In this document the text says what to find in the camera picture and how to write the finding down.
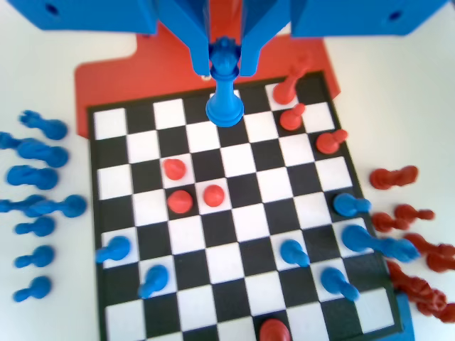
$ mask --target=chessboard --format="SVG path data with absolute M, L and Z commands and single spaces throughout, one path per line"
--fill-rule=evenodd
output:
M 118 235 L 132 243 L 124 259 L 97 265 L 101 340 L 258 340 L 268 318 L 281 320 L 294 341 L 401 331 L 382 256 L 341 241 L 349 224 L 374 229 L 368 215 L 348 219 L 332 208 L 339 193 L 363 194 L 346 144 L 332 155 L 316 150 L 321 133 L 341 128 L 323 74 L 300 79 L 285 106 L 272 98 L 282 80 L 236 86 L 245 116 L 230 128 L 205 115 L 214 89 L 88 109 L 95 248 Z M 279 116 L 298 102 L 304 124 L 286 131 Z M 167 158 L 186 164 L 182 179 L 164 175 Z M 218 207 L 202 198 L 211 184 L 225 191 Z M 186 214 L 166 205 L 176 190 L 193 197 Z M 281 259 L 286 239 L 303 246 L 309 267 Z M 140 299 L 139 285 L 157 264 L 169 282 Z M 358 301 L 325 291 L 327 266 L 360 291 Z

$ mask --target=white table surface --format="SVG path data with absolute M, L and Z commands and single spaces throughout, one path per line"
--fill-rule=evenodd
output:
M 413 232 L 433 243 L 455 244 L 454 42 L 455 10 L 450 4 L 405 38 L 326 40 L 341 87 L 336 109 L 350 134 L 348 147 L 365 197 L 374 211 L 391 213 L 397 203 L 433 209 L 436 221 L 412 226 Z M 48 197 L 62 200 L 75 193 L 91 197 L 88 141 L 75 134 L 75 68 L 88 61 L 125 57 L 135 49 L 132 34 L 40 31 L 0 0 L 0 131 L 40 138 L 37 129 L 19 124 L 18 114 L 24 109 L 62 119 L 71 128 L 61 143 L 71 159 L 59 171 L 61 183 Z M 0 175 L 19 164 L 24 161 L 14 152 L 2 151 Z M 388 191 L 370 186 L 372 169 L 406 165 L 420 169 L 414 185 Z M 28 186 L 12 188 L 0 181 L 2 199 L 22 200 L 33 193 Z M 38 239 L 12 232 L 25 221 L 22 214 L 0 216 L 0 340 L 98 340 L 92 212 L 73 220 L 55 217 L 57 230 Z M 52 266 L 18 270 L 11 265 L 15 257 L 44 242 L 58 253 Z M 455 271 L 434 273 L 423 260 L 403 268 L 455 302 Z M 11 294 L 41 274 L 52 278 L 52 294 L 42 301 L 13 303 Z M 414 305 L 412 318 L 416 340 L 454 340 L 455 325 L 424 317 Z

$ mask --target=white square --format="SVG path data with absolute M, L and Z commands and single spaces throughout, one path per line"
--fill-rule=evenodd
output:
M 210 121 L 187 125 L 186 135 L 191 153 L 220 148 L 218 130 Z
M 300 228 L 328 225 L 332 223 L 326 197 L 322 192 L 300 195 L 294 198 Z
M 95 112 L 95 139 L 110 139 L 126 134 L 127 118 L 124 108 Z
M 337 259 L 330 259 L 328 261 L 318 261 L 317 263 L 311 263 L 311 272 L 313 274 L 313 281 L 316 287 L 316 292 L 318 293 L 319 300 L 321 302 L 334 300 L 336 298 L 342 298 L 343 295 L 341 293 L 333 294 L 329 293 L 321 283 L 321 275 L 322 272 L 327 268 L 335 268 L 341 271 L 341 273 L 345 276 L 347 282 L 349 282 L 348 275 L 346 274 L 346 270 L 344 269 L 344 263 L 341 258 Z
M 169 220 L 168 225 L 172 254 L 183 254 L 205 248 L 204 233 L 199 215 Z
M 271 202 L 292 197 L 291 183 L 287 169 L 275 168 L 257 172 L 257 182 L 262 202 Z
M 316 161 L 316 170 L 318 171 L 319 180 L 321 181 L 321 187 L 324 192 L 351 187 L 353 185 L 350 180 L 348 167 L 342 156 Z
M 207 254 L 208 273 L 212 284 L 244 277 L 238 243 L 209 247 L 205 253 Z
M 130 163 L 156 160 L 159 158 L 156 130 L 127 135 L 128 159 Z
M 166 176 L 166 174 L 164 173 L 163 162 L 168 158 L 176 158 L 185 163 L 186 172 L 182 179 L 171 180 Z M 182 154 L 177 156 L 171 156 L 168 158 L 162 158 L 159 161 L 161 166 L 161 178 L 163 179 L 164 188 L 173 188 L 177 186 L 190 185 L 191 183 L 194 183 L 193 160 L 191 159 L 191 154 Z
M 220 341 L 256 341 L 253 320 L 248 317 L 218 323 L 218 336 Z
M 245 278 L 251 315 L 261 315 L 286 308 L 282 286 L 276 271 Z
M 293 340 L 328 341 L 326 323 L 319 302 L 289 308 L 287 318 Z
M 178 291 L 177 300 L 182 331 L 216 324 L 212 286 Z
M 128 238 L 129 243 L 131 244 L 131 249 L 127 256 L 119 261 L 113 261 L 108 259 L 103 262 L 102 267 L 105 269 L 112 268 L 115 266 L 121 266 L 130 263 L 136 263 L 139 261 L 139 247 L 137 244 L 137 231 L 136 227 L 129 227 L 127 229 L 116 229 L 115 231 L 101 233 L 101 243 L 105 247 L 109 244 L 109 241 L 117 236 L 123 236 Z
M 355 302 L 363 333 L 394 324 L 389 298 L 384 288 L 362 292 Z
M 313 151 L 306 134 L 280 137 L 279 145 L 282 149 L 284 164 L 288 167 L 314 162 Z
M 264 204 L 256 204 L 232 210 L 237 241 L 263 238 L 270 235 Z
M 278 83 L 274 83 L 274 84 L 267 84 L 265 86 L 265 92 L 267 93 L 267 97 L 269 98 L 270 109 L 272 109 L 272 111 L 275 112 L 277 110 L 294 108 L 299 103 L 297 96 L 295 96 L 294 99 L 290 103 L 285 104 L 285 105 L 275 102 L 275 100 L 273 99 L 273 89 L 277 85 L 278 85 Z
M 243 120 L 247 127 L 250 142 L 266 141 L 278 138 L 277 126 L 272 112 L 260 112 L 245 115 Z
M 101 168 L 97 171 L 100 200 L 123 197 L 133 193 L 131 168 L 121 165 Z
M 204 190 L 210 185 L 218 185 L 225 192 L 224 201 L 221 203 L 221 205 L 219 205 L 217 207 L 211 207 L 211 206 L 207 205 L 204 201 Z M 226 210 L 230 210 L 232 208 L 232 205 L 230 203 L 228 182 L 226 181 L 226 178 L 204 181 L 202 183 L 196 183 L 196 197 L 198 198 L 199 213 L 202 215 L 206 215 L 208 213 L 226 211 Z
M 290 232 L 285 232 L 285 233 L 280 233 L 280 234 L 274 234 L 273 236 L 270 237 L 270 241 L 272 242 L 272 250 L 273 250 L 273 255 L 275 258 L 275 263 L 277 264 L 277 269 L 279 271 L 281 270 L 286 270 L 286 269 L 292 269 L 292 268 L 298 268 L 298 264 L 288 264 L 285 262 L 279 253 L 279 249 L 281 248 L 282 244 L 289 239 L 293 239 L 301 245 L 301 248 L 304 250 L 306 254 L 308 254 L 306 250 L 306 245 L 304 241 L 304 236 L 301 233 L 301 230 L 297 231 L 290 231 Z
M 172 256 L 164 256 L 159 258 L 147 259 L 139 262 L 139 275 L 141 285 L 145 282 L 147 272 L 155 265 L 162 265 L 168 271 L 169 280 L 163 290 L 153 292 L 151 297 L 166 295 L 167 293 L 175 293 L 177 291 L 176 268 L 173 263 Z
M 336 238 L 336 242 L 338 243 L 338 249 L 340 250 L 340 255 L 343 258 L 347 258 L 347 257 L 352 257 L 352 256 L 358 256 L 359 254 L 372 253 L 373 249 L 370 249 L 369 247 L 365 251 L 356 252 L 356 251 L 351 251 L 344 245 L 341 236 L 343 234 L 344 229 L 349 225 L 359 225 L 359 226 L 363 227 L 364 229 L 367 229 L 363 218 L 354 218 L 354 219 L 344 220 L 342 222 L 334 222 L 332 224 L 332 227 L 333 227 L 333 232 L 335 232 L 335 238 Z
M 227 178 L 256 171 L 255 158 L 250 144 L 221 148 L 221 157 Z
M 144 306 L 142 300 L 106 307 L 109 341 L 137 341 L 145 339 Z
M 307 133 L 335 129 L 332 115 L 326 102 L 307 105 L 302 116 Z
M 157 129 L 184 126 L 185 110 L 181 98 L 154 103 L 155 124 Z
M 164 190 L 152 190 L 133 195 L 136 226 L 165 222 L 168 219 Z

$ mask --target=blue chess piece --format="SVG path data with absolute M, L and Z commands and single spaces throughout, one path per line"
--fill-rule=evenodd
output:
M 52 290 L 52 282 L 47 276 L 36 277 L 30 283 L 30 286 L 21 289 L 13 294 L 13 300 L 22 302 L 30 296 L 38 299 L 45 298 Z
M 279 254 L 288 264 L 298 264 L 306 268 L 310 264 L 308 255 L 296 240 L 286 240 L 279 248 Z
M 217 126 L 233 126 L 242 119 L 244 112 L 242 100 L 234 94 L 234 80 L 239 75 L 240 47 L 235 45 L 234 39 L 222 37 L 210 45 L 209 56 L 212 61 L 210 74 L 216 81 L 216 91 L 205 107 L 207 116 Z
M 47 266 L 50 263 L 52 263 L 54 257 L 55 257 L 54 249 L 48 245 L 43 245 L 41 247 L 37 247 L 31 255 L 17 257 L 14 260 L 14 266 L 16 268 L 23 268 L 25 266 L 33 264 L 38 268 L 43 268 L 44 266 Z
M 155 265 L 147 271 L 145 283 L 139 287 L 139 297 L 149 298 L 155 291 L 163 290 L 169 280 L 166 267 Z
M 58 174 L 52 168 L 14 166 L 6 174 L 6 182 L 13 186 L 34 185 L 40 190 L 50 190 L 57 185 Z
M 66 124 L 58 119 L 43 119 L 38 112 L 26 110 L 21 116 L 19 121 L 28 128 L 40 129 L 45 137 L 51 140 L 61 140 L 68 133 Z
M 362 252 L 371 248 L 381 252 L 386 257 L 395 258 L 404 263 L 409 263 L 420 257 L 420 253 L 409 240 L 374 238 L 359 225 L 347 226 L 343 230 L 341 239 L 348 249 L 355 252 Z
M 349 284 L 343 273 L 335 268 L 327 268 L 322 272 L 321 283 L 329 293 L 341 293 L 350 301 L 359 299 L 360 294 L 355 286 Z
M 343 217 L 353 217 L 361 212 L 369 212 L 371 210 L 371 202 L 353 197 L 349 193 L 341 193 L 333 200 L 333 208 Z
M 114 237 L 109 240 L 106 247 L 97 250 L 95 261 L 97 263 L 102 263 L 108 259 L 119 261 L 128 255 L 130 249 L 131 243 L 128 238 L 123 236 Z
M 14 228 L 16 234 L 33 232 L 37 237 L 45 237 L 54 232 L 55 221 L 51 217 L 39 217 L 34 222 L 22 222 Z

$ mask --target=red chess piece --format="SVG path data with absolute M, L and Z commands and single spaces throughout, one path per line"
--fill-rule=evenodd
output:
M 168 158 L 163 162 L 164 173 L 171 180 L 180 180 L 186 173 L 186 166 L 183 161 L 177 158 Z
M 191 195 L 184 190 L 177 190 L 168 197 L 168 206 L 169 208 L 177 213 L 182 215 L 191 210 L 193 206 L 193 198 Z
M 406 166 L 400 170 L 379 168 L 370 174 L 370 183 L 377 190 L 388 190 L 392 186 L 404 186 L 414 183 L 419 175 L 416 166 Z
M 409 223 L 414 222 L 417 218 L 423 220 L 433 220 L 434 212 L 431 210 L 416 210 L 411 205 L 398 205 L 395 208 L 394 214 L 397 218 L 404 219 Z
M 340 144 L 346 141 L 348 132 L 339 129 L 333 133 L 324 133 L 319 135 L 316 140 L 316 147 L 318 151 L 324 154 L 333 154 L 340 148 Z
M 294 108 L 286 110 L 279 118 L 281 126 L 289 131 L 297 130 L 302 125 L 301 115 L 305 111 L 305 104 L 298 103 Z
M 204 201 L 210 207 L 220 206 L 225 199 L 225 191 L 218 185 L 210 185 L 204 190 Z
M 403 219 L 394 220 L 384 212 L 375 213 L 371 217 L 371 222 L 379 232 L 390 232 L 392 229 L 409 229 L 410 225 Z

